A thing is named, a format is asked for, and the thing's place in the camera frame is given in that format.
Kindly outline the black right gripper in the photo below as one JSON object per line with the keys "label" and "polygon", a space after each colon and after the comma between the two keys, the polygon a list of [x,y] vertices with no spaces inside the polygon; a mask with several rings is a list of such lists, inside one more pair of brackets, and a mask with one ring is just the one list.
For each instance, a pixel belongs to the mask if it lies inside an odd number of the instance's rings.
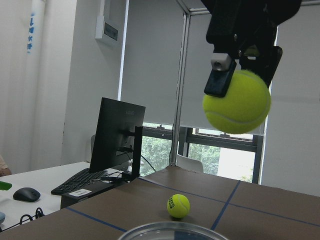
{"label": "black right gripper", "polygon": [[239,60],[242,70],[259,76],[270,86],[283,55],[280,46],[273,46],[276,29],[300,9],[300,0],[204,0],[211,14],[206,41],[214,46],[211,72],[204,88],[208,96],[224,98],[236,69],[229,54],[262,54]]}

